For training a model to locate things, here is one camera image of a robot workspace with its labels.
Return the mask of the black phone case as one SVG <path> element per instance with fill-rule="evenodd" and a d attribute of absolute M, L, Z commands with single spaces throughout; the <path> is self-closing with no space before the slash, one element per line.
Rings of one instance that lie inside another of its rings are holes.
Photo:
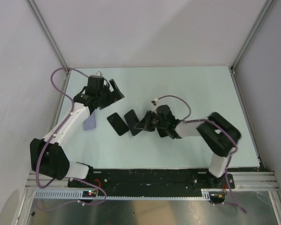
<path fill-rule="evenodd" d="M 135 113 L 135 111 L 132 109 L 130 111 L 128 111 L 125 115 L 124 115 L 125 121 L 128 125 L 128 128 L 132 134 L 132 136 L 136 136 L 137 134 L 139 134 L 141 132 L 140 129 L 135 129 L 134 126 L 139 123 L 139 119 Z"/>

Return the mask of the black smartphone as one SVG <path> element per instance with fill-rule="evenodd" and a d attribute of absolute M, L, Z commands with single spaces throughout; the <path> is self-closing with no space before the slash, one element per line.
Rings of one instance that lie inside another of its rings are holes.
<path fill-rule="evenodd" d="M 112 115 L 108 116 L 107 120 L 119 136 L 122 136 L 129 131 L 129 127 L 126 125 L 126 123 L 118 113 L 115 112 Z"/>

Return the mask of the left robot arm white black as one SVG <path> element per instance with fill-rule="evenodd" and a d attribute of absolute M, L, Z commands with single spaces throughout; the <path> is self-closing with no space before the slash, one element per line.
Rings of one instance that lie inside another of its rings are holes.
<path fill-rule="evenodd" d="M 102 110 L 124 97 L 113 79 L 107 81 L 100 75 L 91 75 L 87 85 L 70 100 L 71 107 L 62 121 L 42 139 L 31 141 L 32 170 L 56 180 L 78 178 L 84 187 L 90 187 L 95 178 L 89 166 L 70 161 L 64 148 L 96 109 Z"/>

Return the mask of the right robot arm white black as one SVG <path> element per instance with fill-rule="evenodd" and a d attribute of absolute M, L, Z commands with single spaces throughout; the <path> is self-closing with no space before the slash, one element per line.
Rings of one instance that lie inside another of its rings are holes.
<path fill-rule="evenodd" d="M 156 106 L 147 111 L 144 118 L 133 128 L 148 132 L 158 131 L 160 137 L 181 139 L 200 136 L 213 152 L 208 168 L 208 185 L 218 188 L 238 148 L 241 133 L 219 113 L 213 112 L 208 117 L 194 120 L 179 120 L 174 117 L 168 105 Z"/>

